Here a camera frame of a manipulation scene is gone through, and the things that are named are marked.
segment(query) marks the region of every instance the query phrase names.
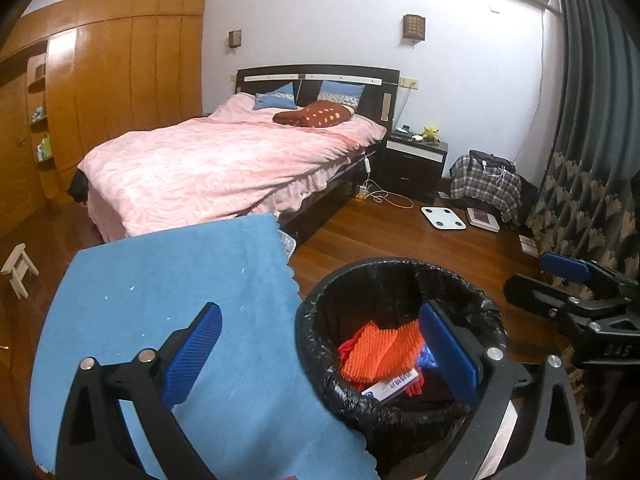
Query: trash can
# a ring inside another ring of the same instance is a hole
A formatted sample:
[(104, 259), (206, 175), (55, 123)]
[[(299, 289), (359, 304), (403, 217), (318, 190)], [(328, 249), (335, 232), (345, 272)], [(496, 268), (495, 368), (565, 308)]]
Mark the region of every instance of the trash can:
[(444, 452), (442, 441), (453, 438), (468, 407), (451, 397), (433, 401), (429, 380), (423, 396), (386, 404), (364, 396), (341, 376), (337, 348), (369, 321), (382, 330), (412, 322), (430, 300), (485, 347), (506, 350), (500, 311), (482, 290), (455, 272), (409, 258), (342, 267), (316, 285), (296, 314), (296, 348), (309, 381), (330, 412), (366, 437), (380, 476), (436, 444)]

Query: pink bedspread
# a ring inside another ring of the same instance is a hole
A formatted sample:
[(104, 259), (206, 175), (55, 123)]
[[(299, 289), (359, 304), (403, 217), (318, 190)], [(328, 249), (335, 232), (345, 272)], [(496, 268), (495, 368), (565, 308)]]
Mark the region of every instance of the pink bedspread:
[(331, 128), (281, 126), (271, 121), (277, 110), (253, 105), (251, 95), (236, 94), (207, 118), (126, 133), (91, 150), (78, 168), (120, 217), (122, 234), (135, 236), (296, 210), (349, 154), (385, 134), (361, 116)]

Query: electrical outlet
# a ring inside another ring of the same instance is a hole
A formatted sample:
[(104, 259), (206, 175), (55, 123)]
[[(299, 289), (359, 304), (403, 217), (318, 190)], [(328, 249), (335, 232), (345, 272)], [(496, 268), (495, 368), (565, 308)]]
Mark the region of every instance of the electrical outlet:
[(400, 78), (400, 86), (402, 88), (411, 88), (412, 90), (417, 90), (418, 89), (418, 80), (417, 79), (410, 79), (408, 77), (401, 77)]

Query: dark green curtain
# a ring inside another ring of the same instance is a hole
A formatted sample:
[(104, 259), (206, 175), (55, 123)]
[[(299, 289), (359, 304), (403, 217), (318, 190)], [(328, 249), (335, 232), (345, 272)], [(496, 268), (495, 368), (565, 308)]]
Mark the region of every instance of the dark green curtain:
[(640, 170), (640, 54), (607, 1), (561, 2), (564, 95), (527, 225), (542, 251), (595, 260), (635, 278), (640, 235), (630, 180)]

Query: brown cushion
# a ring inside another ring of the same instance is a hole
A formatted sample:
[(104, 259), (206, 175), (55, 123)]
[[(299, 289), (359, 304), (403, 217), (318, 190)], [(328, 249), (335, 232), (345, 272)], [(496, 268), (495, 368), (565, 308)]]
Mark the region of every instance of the brown cushion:
[(348, 121), (353, 113), (352, 108), (338, 103), (316, 101), (302, 110), (278, 112), (273, 116), (273, 122), (306, 128), (328, 128)]

